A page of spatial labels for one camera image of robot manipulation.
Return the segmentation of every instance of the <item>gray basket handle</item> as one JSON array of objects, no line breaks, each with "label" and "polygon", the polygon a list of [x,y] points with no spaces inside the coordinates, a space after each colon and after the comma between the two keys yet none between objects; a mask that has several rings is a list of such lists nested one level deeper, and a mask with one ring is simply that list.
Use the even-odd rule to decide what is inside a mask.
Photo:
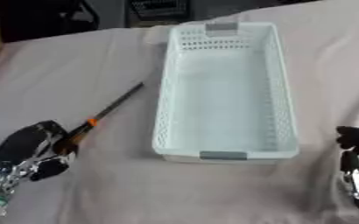
[{"label": "gray basket handle", "polygon": [[207,151],[200,152],[200,159],[213,159],[213,160],[247,160],[248,155],[246,152],[240,151]]},{"label": "gray basket handle", "polygon": [[209,37],[235,36],[238,33],[238,24],[206,24],[206,34]]}]

